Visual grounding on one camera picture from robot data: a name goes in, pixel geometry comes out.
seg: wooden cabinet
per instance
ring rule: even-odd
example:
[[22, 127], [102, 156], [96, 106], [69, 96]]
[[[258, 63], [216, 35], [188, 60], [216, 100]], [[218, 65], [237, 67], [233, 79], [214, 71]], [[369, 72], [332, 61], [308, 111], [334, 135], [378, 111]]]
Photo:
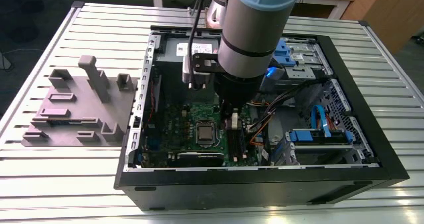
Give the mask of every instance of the wooden cabinet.
[[396, 53], [424, 25], [424, 0], [356, 0], [341, 19], [365, 20]]

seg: open computer tower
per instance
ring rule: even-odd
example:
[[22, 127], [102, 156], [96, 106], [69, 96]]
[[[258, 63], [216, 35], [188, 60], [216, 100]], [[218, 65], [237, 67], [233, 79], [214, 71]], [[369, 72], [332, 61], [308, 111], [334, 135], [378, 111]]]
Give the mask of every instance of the open computer tower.
[[[114, 179], [140, 209], [336, 203], [409, 178], [329, 37], [281, 35], [280, 74], [268, 69], [234, 133], [213, 83], [200, 91], [181, 83], [189, 31], [152, 27], [146, 45]], [[194, 53], [216, 54], [220, 36], [197, 29]], [[318, 79], [252, 132], [272, 99]]]

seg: blue clip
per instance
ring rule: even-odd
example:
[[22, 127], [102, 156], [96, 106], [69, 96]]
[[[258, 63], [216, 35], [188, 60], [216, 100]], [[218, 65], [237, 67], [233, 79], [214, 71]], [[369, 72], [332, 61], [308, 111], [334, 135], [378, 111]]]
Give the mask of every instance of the blue clip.
[[300, 141], [312, 141], [312, 134], [310, 131], [296, 131], [297, 139]]
[[317, 128], [317, 119], [316, 119], [317, 111], [318, 111], [318, 116], [320, 116], [320, 128], [324, 129], [325, 137], [330, 137], [330, 132], [328, 129], [328, 122], [326, 122], [326, 118], [325, 118], [325, 111], [324, 111], [324, 107], [321, 105], [314, 105], [312, 107], [312, 113], [310, 113], [312, 129]]
[[297, 140], [296, 132], [294, 132], [294, 131], [290, 131], [290, 132], [289, 132], [289, 135], [290, 135], [290, 142], [294, 142], [294, 141]]
[[292, 60], [290, 56], [280, 56], [280, 55], [273, 55], [273, 59], [277, 61], [278, 64], [284, 66], [290, 66], [293, 67], [296, 65], [296, 61]]
[[344, 131], [344, 135], [345, 135], [345, 139], [349, 143], [352, 143], [353, 141], [353, 135], [352, 135], [352, 132], [349, 131]]
[[274, 55], [282, 55], [286, 56], [289, 55], [290, 49], [286, 47], [284, 39], [280, 39], [276, 50], [273, 52]]

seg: white label sticker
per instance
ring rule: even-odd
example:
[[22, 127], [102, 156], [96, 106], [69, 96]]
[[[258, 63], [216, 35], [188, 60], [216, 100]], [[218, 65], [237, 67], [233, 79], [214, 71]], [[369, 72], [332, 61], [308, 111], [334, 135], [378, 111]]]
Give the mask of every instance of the white label sticker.
[[262, 155], [264, 159], [268, 160], [268, 153], [264, 149], [262, 149], [261, 155]]
[[[184, 56], [186, 54], [188, 43], [177, 44], [177, 56]], [[212, 44], [192, 44], [192, 54], [194, 53], [212, 53]]]

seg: metal bracket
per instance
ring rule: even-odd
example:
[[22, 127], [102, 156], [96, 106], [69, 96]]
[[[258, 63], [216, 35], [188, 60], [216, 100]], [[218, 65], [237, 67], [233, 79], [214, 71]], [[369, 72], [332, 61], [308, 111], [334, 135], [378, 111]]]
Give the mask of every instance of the metal bracket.
[[192, 64], [194, 65], [194, 71], [198, 73], [224, 73], [224, 68], [218, 65], [217, 54], [194, 53]]

